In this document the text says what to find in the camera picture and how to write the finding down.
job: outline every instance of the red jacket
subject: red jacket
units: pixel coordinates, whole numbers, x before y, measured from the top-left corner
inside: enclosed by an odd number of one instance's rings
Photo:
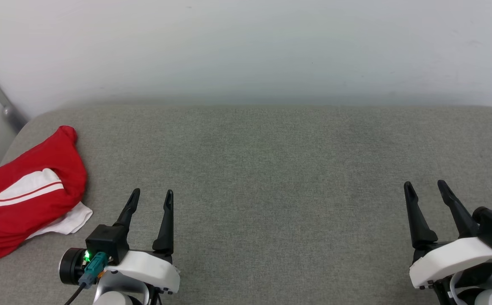
[[[43,143],[0,167],[0,258],[81,201],[87,174],[76,139],[75,129],[61,126]]]

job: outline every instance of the gray couch cushion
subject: gray couch cushion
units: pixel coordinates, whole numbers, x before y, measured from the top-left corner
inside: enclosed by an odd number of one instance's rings
[[[492,208],[492,108],[156,108],[60,110],[32,120],[4,162],[66,124],[94,211],[76,234],[45,234],[0,259],[0,304],[47,305],[70,247],[112,224],[135,187],[129,234],[150,249],[175,195],[172,304],[434,304],[412,287],[403,183],[441,241],[457,231],[436,181],[473,211]],[[74,304],[91,304],[95,289]]]

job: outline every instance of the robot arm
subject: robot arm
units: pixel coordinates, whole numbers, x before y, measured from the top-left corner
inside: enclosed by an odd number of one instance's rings
[[[127,243],[139,197],[140,189],[135,189],[118,220],[112,226],[97,226],[86,239],[85,249],[71,248],[64,253],[59,268],[60,280],[64,284],[79,285],[74,297],[92,284],[97,284],[95,305],[155,305],[157,301],[161,304],[160,294],[178,293],[180,276],[171,256],[174,251],[173,192],[167,192],[153,251],[130,250]],[[143,294],[143,301],[127,293]]]
[[[418,206],[410,182],[404,184],[414,259],[410,279],[415,288],[433,289],[441,305],[492,305],[492,210],[471,216],[447,183],[438,181],[451,210],[459,239],[438,243]]]

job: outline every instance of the metal pole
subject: metal pole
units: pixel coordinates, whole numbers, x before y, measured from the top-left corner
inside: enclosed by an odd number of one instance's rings
[[[13,106],[11,101],[7,98],[5,93],[0,88],[0,104],[3,106],[3,116],[7,122],[13,127],[13,129],[18,133],[24,125],[26,125],[27,120],[18,112],[18,110]]]

